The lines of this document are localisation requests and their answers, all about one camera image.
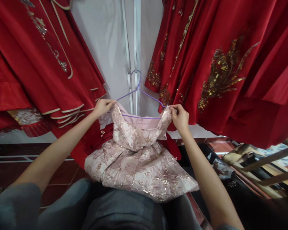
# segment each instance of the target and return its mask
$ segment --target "gold sequin embroidery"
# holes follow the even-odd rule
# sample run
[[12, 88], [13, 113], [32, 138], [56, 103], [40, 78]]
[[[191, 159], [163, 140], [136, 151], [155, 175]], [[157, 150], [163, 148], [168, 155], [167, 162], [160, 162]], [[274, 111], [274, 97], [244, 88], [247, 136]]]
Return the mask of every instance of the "gold sequin embroidery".
[[[194, 8], [193, 8], [193, 11], [192, 11], [191, 15], [189, 16], [188, 22], [187, 22], [187, 24], [186, 24], [186, 26], [185, 26], [185, 29], [184, 29], [184, 31], [183, 31], [183, 34], [182, 34], [182, 40], [181, 40], [180, 45], [179, 45], [178, 54], [177, 54], [177, 56], [176, 56], [176, 60], [175, 60], [174, 66], [173, 66], [173, 68], [172, 68], [172, 72], [171, 72], [170, 78], [171, 78], [171, 76], [172, 76], [172, 74], [173, 74], [173, 71], [174, 71], [174, 68], [175, 68], [175, 65], [176, 65], [176, 62], [177, 62], [177, 59], [178, 59], [180, 50], [181, 50], [181, 48], [182, 48], [183, 42], [185, 41], [186, 34], [187, 34], [187, 32], [188, 32], [188, 29], [189, 29], [191, 20], [192, 20], [192, 18], [193, 18], [194, 11], [195, 11], [195, 9], [196, 9], [197, 4], [198, 4], [198, 0], [195, 0], [195, 5], [194, 5]], [[171, 96], [171, 93], [170, 93], [169, 91], [167, 91], [168, 84], [169, 84], [169, 82], [167, 82], [166, 85], [161, 86], [161, 87], [160, 87], [160, 92], [159, 92], [159, 98], [161, 99], [161, 102], [163, 103], [164, 106], [170, 104], [170, 102], [171, 102], [171, 97], [170, 97], [170, 96]]]
[[209, 98], [221, 98], [223, 93], [237, 90], [237, 88], [231, 88], [232, 85], [245, 80], [245, 78], [238, 78], [237, 75], [243, 67], [245, 58], [259, 42], [249, 48], [239, 62], [242, 40], [243, 36], [233, 40], [227, 53], [224, 53], [222, 48], [215, 51], [208, 81], [203, 82], [201, 100], [197, 104], [199, 110], [203, 111], [207, 107]]
[[60, 59], [59, 59], [59, 55], [60, 55], [59, 52], [58, 52], [57, 50], [54, 50], [54, 51], [53, 51], [53, 49], [51, 48], [51, 46], [50, 46], [50, 44], [49, 44], [48, 42], [47, 42], [47, 45], [49, 46], [49, 48], [50, 48], [51, 52], [53, 53], [53, 55], [55, 56], [55, 58], [57, 59], [59, 65], [62, 67], [63, 71], [64, 71], [64, 72], [67, 72], [67, 68], [66, 68], [67, 63], [60, 61]]
[[167, 46], [167, 36], [168, 36], [168, 33], [166, 33], [166, 35], [165, 35], [163, 51], [160, 53], [160, 58], [161, 58], [162, 62], [163, 62], [164, 57], [165, 57], [165, 51], [166, 51], [166, 46]]
[[167, 91], [167, 87], [169, 85], [169, 82], [167, 82], [165, 85], [160, 87], [160, 93], [159, 98], [161, 99], [161, 102], [164, 106], [167, 106], [171, 101], [171, 93]]
[[[20, 0], [20, 2], [24, 4], [25, 8], [27, 9], [28, 15], [32, 19], [35, 27], [40, 32], [42, 38], [45, 40], [45, 35], [47, 33], [47, 29], [46, 29], [46, 25], [44, 24], [43, 19], [40, 19], [38, 17], [34, 17], [34, 13], [32, 11], [30, 11], [30, 9], [29, 9], [29, 7], [35, 8], [35, 5], [32, 2], [30, 2], [30, 0]], [[46, 43], [49, 46], [51, 52], [54, 54], [55, 58], [57, 59], [59, 65], [61, 66], [63, 71], [67, 72], [67, 68], [66, 68], [67, 63], [59, 60], [59, 52], [57, 50], [53, 51], [50, 44], [48, 42], [46, 42]]]
[[155, 72], [153, 60], [150, 61], [150, 65], [149, 65], [149, 69], [147, 73], [147, 80], [149, 81], [149, 85], [153, 85], [155, 87], [160, 86], [160, 83], [161, 83], [160, 74]]

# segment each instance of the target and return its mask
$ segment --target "hand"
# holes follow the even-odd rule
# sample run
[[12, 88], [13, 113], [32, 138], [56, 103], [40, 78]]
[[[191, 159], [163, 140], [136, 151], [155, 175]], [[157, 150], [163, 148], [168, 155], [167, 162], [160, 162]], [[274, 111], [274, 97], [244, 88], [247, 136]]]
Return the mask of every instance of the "hand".
[[105, 114], [109, 111], [109, 109], [116, 104], [117, 101], [111, 100], [111, 99], [99, 99], [97, 101], [97, 104], [94, 108], [94, 114], [97, 117], [100, 117], [101, 115]]
[[183, 134], [189, 130], [189, 113], [185, 111], [181, 104], [170, 105], [170, 110], [172, 112], [173, 123], [178, 130], [178, 132]]

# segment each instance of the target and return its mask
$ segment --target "pink brocade dress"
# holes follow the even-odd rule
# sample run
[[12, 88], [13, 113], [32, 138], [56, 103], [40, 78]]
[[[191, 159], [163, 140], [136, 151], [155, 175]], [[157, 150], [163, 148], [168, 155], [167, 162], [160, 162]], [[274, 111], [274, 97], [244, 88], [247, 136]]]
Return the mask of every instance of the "pink brocade dress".
[[164, 109], [160, 120], [126, 121], [122, 113], [127, 114], [119, 103], [112, 106], [113, 139], [85, 159], [85, 171], [91, 178], [103, 186], [136, 192], [155, 202], [197, 191], [197, 182], [157, 142], [166, 139], [172, 121], [170, 108]]

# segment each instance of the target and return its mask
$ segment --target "hanger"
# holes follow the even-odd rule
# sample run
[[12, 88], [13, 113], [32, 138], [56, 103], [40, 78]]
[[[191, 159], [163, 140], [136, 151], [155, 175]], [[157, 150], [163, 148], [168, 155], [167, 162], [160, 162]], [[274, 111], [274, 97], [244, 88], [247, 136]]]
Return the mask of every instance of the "hanger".
[[[145, 92], [143, 92], [143, 91], [141, 90], [141, 87], [140, 87], [140, 86], [141, 86], [141, 80], [142, 80], [142, 73], [141, 73], [140, 70], [137, 70], [137, 71], [140, 73], [140, 81], [139, 81], [139, 83], [138, 83], [138, 86], [137, 86], [136, 89], [133, 90], [132, 92], [130, 92], [130, 93], [126, 94], [125, 96], [122, 96], [122, 97], [120, 97], [119, 99], [117, 99], [117, 101], [120, 100], [120, 99], [122, 99], [122, 98], [124, 98], [124, 97], [126, 97], [126, 96], [128, 96], [128, 95], [130, 95], [130, 94], [132, 94], [132, 93], [134, 93], [134, 92], [136, 92], [137, 90], [139, 90], [140, 92], [142, 92], [142, 93], [144, 93], [145, 95], [149, 96], [151, 99], [154, 99], [155, 101], [157, 101], [158, 103], [160, 103], [161, 106], [162, 106], [163, 108], [165, 108], [166, 106], [164, 106], [161, 101], [158, 101], [157, 99], [153, 98], [152, 96], [148, 95], [147, 93], [145, 93]], [[133, 118], [142, 118], [142, 119], [161, 119], [161, 118], [136, 117], [136, 116], [131, 116], [131, 115], [123, 115], [123, 116], [125, 116], [125, 117], [133, 117]]]

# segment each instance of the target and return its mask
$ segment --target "cream piping trim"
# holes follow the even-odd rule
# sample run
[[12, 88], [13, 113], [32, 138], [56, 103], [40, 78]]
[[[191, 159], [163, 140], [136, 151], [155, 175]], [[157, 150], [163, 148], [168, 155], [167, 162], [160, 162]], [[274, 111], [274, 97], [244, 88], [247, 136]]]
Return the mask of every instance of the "cream piping trim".
[[52, 4], [52, 6], [53, 6], [53, 8], [54, 8], [55, 14], [57, 15], [58, 21], [59, 21], [59, 23], [60, 23], [60, 26], [61, 26], [61, 29], [62, 29], [62, 31], [63, 31], [63, 34], [64, 34], [64, 36], [65, 36], [65, 38], [66, 38], [66, 40], [67, 40], [67, 43], [68, 43], [68, 45], [70, 45], [70, 44], [69, 44], [69, 41], [68, 41], [68, 39], [67, 39], [65, 30], [64, 30], [64, 28], [63, 28], [61, 19], [60, 19], [60, 17], [59, 17], [59, 14], [58, 14], [58, 12], [57, 12], [57, 9], [55, 8], [55, 5], [54, 5], [53, 1], [51, 1], [51, 4]]
[[58, 119], [61, 119], [61, 118], [66, 118], [66, 117], [69, 117], [69, 116], [71, 116], [71, 115], [74, 115], [74, 114], [76, 114], [76, 113], [78, 113], [80, 110], [77, 110], [77, 111], [75, 111], [75, 112], [73, 112], [73, 113], [69, 113], [69, 114], [67, 114], [67, 115], [65, 115], [65, 116], [63, 116], [63, 117], [50, 117], [51, 119], [54, 119], [54, 120], [58, 120]]
[[62, 46], [62, 44], [61, 44], [61, 41], [60, 41], [60, 39], [59, 39], [59, 37], [58, 37], [58, 35], [57, 35], [57, 32], [55, 31], [55, 29], [54, 29], [54, 27], [53, 27], [53, 25], [52, 25], [52, 23], [51, 23], [51, 21], [50, 21], [50, 18], [49, 18], [48, 14], [47, 14], [47, 12], [46, 12], [46, 10], [45, 10], [45, 7], [44, 7], [44, 5], [42, 4], [42, 1], [39, 0], [39, 2], [40, 2], [40, 4], [41, 4], [41, 6], [42, 6], [42, 8], [43, 8], [43, 10], [44, 10], [44, 12], [45, 12], [45, 14], [46, 14], [49, 22], [50, 22], [50, 24], [51, 24], [51, 26], [52, 26], [52, 29], [53, 29], [55, 35], [57, 36], [57, 39], [58, 39], [58, 41], [59, 41], [59, 43], [60, 43], [60, 45], [61, 45], [61, 48], [62, 48], [62, 50], [63, 50], [63, 52], [64, 52], [64, 54], [65, 54], [65, 56], [66, 56], [66, 59], [67, 59], [67, 61], [68, 61], [68, 64], [69, 64], [70, 70], [71, 70], [71, 73], [70, 73], [70, 76], [68, 77], [68, 79], [71, 79], [71, 77], [73, 76], [73, 68], [72, 68], [72, 66], [71, 66], [71, 64], [70, 64], [70, 62], [69, 62], [69, 59], [68, 59], [68, 57], [67, 57], [67, 55], [66, 55], [66, 53], [65, 53], [65, 50], [64, 50], [64, 48], [63, 48], [63, 46]]
[[84, 116], [85, 114], [81, 114], [76, 120], [74, 120], [73, 122], [71, 122], [71, 124], [72, 123], [75, 123], [80, 117], [82, 117], [82, 116]]
[[68, 121], [69, 119], [71, 119], [71, 117], [72, 116], [69, 116], [67, 119], [65, 119], [64, 121], [58, 121], [58, 124], [62, 124], [62, 123], [64, 123], [64, 122], [66, 122], [66, 121]]
[[84, 106], [84, 104], [82, 104], [81, 106], [77, 107], [77, 108], [74, 108], [74, 109], [70, 109], [70, 110], [62, 110], [61, 112], [63, 113], [66, 113], [66, 112], [71, 112], [71, 111], [74, 111], [74, 110], [77, 110], [77, 109], [80, 109], [82, 106]]
[[71, 8], [71, 0], [70, 0], [70, 3], [69, 3], [69, 6], [67, 6], [67, 7], [64, 7], [64, 6], [60, 5], [56, 0], [51, 0], [51, 1], [55, 2], [63, 10], [70, 10], [70, 8]]
[[86, 111], [90, 111], [90, 110], [93, 110], [94, 108], [92, 109], [88, 109], [88, 110], [81, 110], [80, 112], [86, 112]]
[[101, 99], [101, 98], [104, 97], [105, 95], [101, 96], [100, 98], [97, 98], [95, 101], [98, 101], [99, 99]]
[[50, 110], [50, 111], [48, 111], [48, 112], [42, 113], [42, 115], [47, 115], [47, 114], [49, 114], [49, 113], [53, 113], [53, 112], [56, 112], [56, 111], [59, 111], [59, 110], [61, 110], [61, 109], [60, 109], [60, 108], [57, 108], [57, 109], [55, 109], [55, 110]]
[[66, 124], [64, 124], [64, 125], [62, 125], [62, 126], [60, 126], [60, 127], [58, 127], [58, 128], [63, 128], [63, 127], [65, 127], [66, 125], [71, 124], [71, 123], [78, 117], [78, 115], [79, 115], [79, 113], [77, 113], [77, 114], [75, 115], [75, 117], [74, 117], [70, 122], [68, 122], [68, 123], [66, 123]]

